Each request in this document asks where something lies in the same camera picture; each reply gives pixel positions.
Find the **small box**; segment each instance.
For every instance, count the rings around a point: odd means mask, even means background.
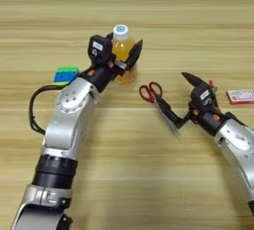
[[[230,104],[250,104],[254,103],[254,90],[228,90],[226,95]]]

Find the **white bottle cap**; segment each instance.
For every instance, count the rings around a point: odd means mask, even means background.
[[[114,39],[118,41],[127,40],[129,38],[129,29],[125,25],[116,25],[113,29]]]

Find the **bottle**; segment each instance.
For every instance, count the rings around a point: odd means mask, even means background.
[[[125,25],[116,25],[113,29],[113,53],[118,60],[126,61],[129,52],[135,45],[135,40],[130,37],[129,29]],[[123,76],[118,75],[116,81],[120,84],[129,84],[137,78],[137,65],[131,70],[126,70]]]

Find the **wooden table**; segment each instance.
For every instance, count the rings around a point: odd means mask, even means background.
[[[34,174],[42,136],[28,124],[28,102],[61,65],[89,66],[89,37],[118,23],[144,40],[138,81],[112,83],[89,123],[68,214],[74,229],[253,229],[230,167],[198,126],[178,141],[141,83],[156,80],[174,109],[187,111],[189,71],[218,86],[220,107],[254,126],[253,105],[230,106],[227,89],[253,88],[254,0],[1,0],[0,229],[8,229]],[[38,98],[46,125],[53,93]]]

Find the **green block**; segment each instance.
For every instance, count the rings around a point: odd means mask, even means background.
[[[57,68],[57,72],[78,72],[77,66],[61,66]]]

